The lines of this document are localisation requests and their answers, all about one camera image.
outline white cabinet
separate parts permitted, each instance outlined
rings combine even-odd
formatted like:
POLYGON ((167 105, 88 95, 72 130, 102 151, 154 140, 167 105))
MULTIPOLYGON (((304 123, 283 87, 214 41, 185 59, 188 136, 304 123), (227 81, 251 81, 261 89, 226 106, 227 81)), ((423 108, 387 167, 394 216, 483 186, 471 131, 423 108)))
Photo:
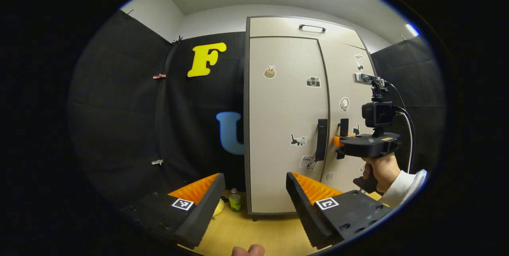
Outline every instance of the white cabinet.
POLYGON ((246 47, 249 213, 295 212, 286 191, 288 171, 340 191, 357 189, 352 180, 362 174, 363 161, 336 160, 332 140, 342 118, 350 119, 350 133, 357 124, 360 133, 368 132, 360 108, 371 101, 371 88, 353 83, 352 74, 373 74, 373 67, 355 30, 296 17, 248 17, 246 47), (319 120, 327 130, 318 130, 319 120), (323 161, 313 160, 317 146, 325 149, 323 161))

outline black curtain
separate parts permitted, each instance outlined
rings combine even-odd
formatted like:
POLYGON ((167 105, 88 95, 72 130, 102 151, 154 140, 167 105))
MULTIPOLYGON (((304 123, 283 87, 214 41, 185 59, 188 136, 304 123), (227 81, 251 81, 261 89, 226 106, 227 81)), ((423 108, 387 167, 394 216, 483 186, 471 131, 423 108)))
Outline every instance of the black curtain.
MULTIPOLYGON (((438 161, 445 128, 445 91, 438 62, 427 42, 420 36, 394 44, 371 54, 377 74, 400 92, 415 127, 414 161, 410 172, 431 171, 438 161)), ((389 88, 386 101, 401 105, 389 88)), ((396 151, 400 168, 408 166, 409 131, 402 116, 396 116, 388 132, 402 135, 404 147, 396 151)))
MULTIPOLYGON (((158 97, 160 152, 170 171, 195 181, 224 173, 226 189, 245 191, 244 156, 226 151, 220 141, 216 115, 243 115, 245 33, 219 33, 182 40, 171 48, 158 97), (210 73, 188 77, 195 46, 224 43, 210 73)), ((237 140, 243 144, 243 119, 237 122, 237 140)))
POLYGON ((80 164, 98 192, 120 208, 183 183, 151 162, 155 104, 169 43, 118 10, 96 33, 72 78, 68 117, 80 164))

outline person's hand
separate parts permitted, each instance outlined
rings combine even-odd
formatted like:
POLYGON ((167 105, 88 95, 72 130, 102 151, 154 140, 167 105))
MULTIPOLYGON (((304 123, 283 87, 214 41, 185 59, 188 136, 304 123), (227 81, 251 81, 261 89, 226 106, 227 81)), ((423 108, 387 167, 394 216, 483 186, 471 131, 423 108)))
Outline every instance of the person's hand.
POLYGON ((366 162, 362 178, 367 180, 371 170, 378 180, 377 191, 386 192, 400 174, 400 167, 394 153, 380 158, 362 158, 366 162))
POLYGON ((251 245, 248 251, 240 247, 233 247, 231 251, 231 256, 263 256, 264 254, 265 248, 258 244, 251 245))

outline cabinet door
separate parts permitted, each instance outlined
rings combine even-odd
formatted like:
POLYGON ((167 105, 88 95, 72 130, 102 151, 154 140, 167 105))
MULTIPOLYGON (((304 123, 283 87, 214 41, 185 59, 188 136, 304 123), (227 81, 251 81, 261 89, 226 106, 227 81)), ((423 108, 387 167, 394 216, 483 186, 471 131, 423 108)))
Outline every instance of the cabinet door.
POLYGON ((361 112, 362 105, 371 102, 371 86, 353 82, 355 72, 373 75, 373 66, 363 49, 331 41, 319 42, 329 77, 331 124, 322 182, 342 192, 359 189, 352 181, 362 176, 365 162, 353 156, 336 160, 338 153, 333 137, 340 134, 338 123, 342 118, 349 119, 349 134, 373 133, 373 128, 366 127, 361 112))
POLYGON ((251 38, 251 212, 295 211, 286 191, 289 171, 320 181, 323 161, 312 163, 314 169, 308 169, 307 164, 299 165, 303 157, 315 154, 318 119, 327 119, 328 115, 327 84, 318 41, 296 37, 251 38))

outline yellow letter f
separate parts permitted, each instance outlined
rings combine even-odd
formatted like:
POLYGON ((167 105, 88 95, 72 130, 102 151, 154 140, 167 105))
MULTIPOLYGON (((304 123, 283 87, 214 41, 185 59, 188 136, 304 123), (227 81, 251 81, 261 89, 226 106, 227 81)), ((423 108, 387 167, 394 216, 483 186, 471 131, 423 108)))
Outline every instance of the yellow letter f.
POLYGON ((221 42, 200 45, 195 46, 192 50, 194 51, 194 60, 192 62, 191 70, 187 72, 187 76, 188 77, 204 76, 210 73, 210 69, 207 68, 207 62, 210 62, 211 66, 216 64, 216 62, 218 62, 218 52, 216 50, 219 50, 220 52, 226 51, 226 44, 224 44, 224 42, 221 42))

